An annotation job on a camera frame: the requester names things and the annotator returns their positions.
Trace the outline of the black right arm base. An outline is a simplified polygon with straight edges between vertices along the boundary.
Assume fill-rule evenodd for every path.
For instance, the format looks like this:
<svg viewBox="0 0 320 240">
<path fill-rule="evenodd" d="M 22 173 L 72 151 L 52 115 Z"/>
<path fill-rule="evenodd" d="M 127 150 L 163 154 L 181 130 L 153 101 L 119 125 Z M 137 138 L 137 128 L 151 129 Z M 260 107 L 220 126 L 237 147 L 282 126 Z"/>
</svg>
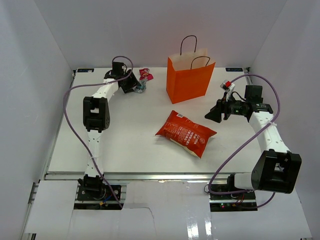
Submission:
<svg viewBox="0 0 320 240">
<path fill-rule="evenodd" d="M 239 188 L 235 187 L 235 174 L 232 173 L 227 177 L 224 184 L 209 184 L 204 186 L 204 192 L 209 194 L 209 198 L 212 201 L 234 201 L 236 205 L 245 200 L 254 201 L 256 195 L 253 191 L 243 192 Z"/>
</svg>

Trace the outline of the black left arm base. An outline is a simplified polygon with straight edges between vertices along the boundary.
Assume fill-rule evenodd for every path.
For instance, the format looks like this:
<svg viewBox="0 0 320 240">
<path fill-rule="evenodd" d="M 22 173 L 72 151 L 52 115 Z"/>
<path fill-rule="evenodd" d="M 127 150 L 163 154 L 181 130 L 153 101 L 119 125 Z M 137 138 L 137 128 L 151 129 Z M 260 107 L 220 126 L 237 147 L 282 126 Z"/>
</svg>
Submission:
<svg viewBox="0 0 320 240">
<path fill-rule="evenodd" d="M 103 182 L 100 176 L 90 177 L 87 174 L 79 178 L 78 182 L 78 201 L 115 201 L 110 187 Z"/>
</svg>

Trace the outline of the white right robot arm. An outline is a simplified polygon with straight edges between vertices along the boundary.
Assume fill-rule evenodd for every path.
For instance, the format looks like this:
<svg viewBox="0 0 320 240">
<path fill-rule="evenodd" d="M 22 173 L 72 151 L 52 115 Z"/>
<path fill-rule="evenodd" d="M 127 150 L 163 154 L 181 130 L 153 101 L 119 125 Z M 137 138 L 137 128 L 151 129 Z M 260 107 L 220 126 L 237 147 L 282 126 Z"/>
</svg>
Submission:
<svg viewBox="0 0 320 240">
<path fill-rule="evenodd" d="M 296 184 L 302 164 L 301 156 L 292 153 L 282 140 L 273 122 L 273 109 L 263 102 L 260 85 L 246 85 L 243 98 L 233 96 L 233 83 L 229 81 L 220 86 L 223 97 L 205 115 L 205 118 L 220 123 L 231 115 L 244 116 L 253 128 L 258 140 L 261 156 L 253 170 L 233 173 L 227 178 L 225 194 L 236 200 L 244 192 L 255 190 L 290 194 Z"/>
</svg>

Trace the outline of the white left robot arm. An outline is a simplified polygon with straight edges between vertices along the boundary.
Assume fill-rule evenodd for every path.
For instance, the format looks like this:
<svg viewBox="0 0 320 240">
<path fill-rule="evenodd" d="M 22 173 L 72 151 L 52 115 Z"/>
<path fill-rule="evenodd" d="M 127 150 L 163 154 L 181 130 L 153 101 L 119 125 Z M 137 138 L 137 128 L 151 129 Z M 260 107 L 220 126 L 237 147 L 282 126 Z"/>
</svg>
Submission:
<svg viewBox="0 0 320 240">
<path fill-rule="evenodd" d="M 126 94 L 140 85 L 133 72 L 123 62 L 117 61 L 112 63 L 112 69 L 105 74 L 103 83 L 92 96 L 83 99 L 83 125 L 87 132 L 90 160 L 81 185 L 96 200 L 103 198 L 106 193 L 101 179 L 104 173 L 101 145 L 103 132 L 109 128 L 111 121 L 109 101 L 119 89 Z"/>
</svg>

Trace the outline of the silver blue candy wrapper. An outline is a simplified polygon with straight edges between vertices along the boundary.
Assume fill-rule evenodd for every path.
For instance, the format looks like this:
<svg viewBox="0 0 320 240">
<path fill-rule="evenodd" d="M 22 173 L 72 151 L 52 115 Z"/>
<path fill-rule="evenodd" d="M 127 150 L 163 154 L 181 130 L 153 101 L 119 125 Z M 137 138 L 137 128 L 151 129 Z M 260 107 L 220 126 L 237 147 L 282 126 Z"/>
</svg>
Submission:
<svg viewBox="0 0 320 240">
<path fill-rule="evenodd" d="M 147 79 L 142 79 L 139 81 L 139 84 L 135 87 L 134 92 L 141 94 L 147 89 Z"/>
</svg>

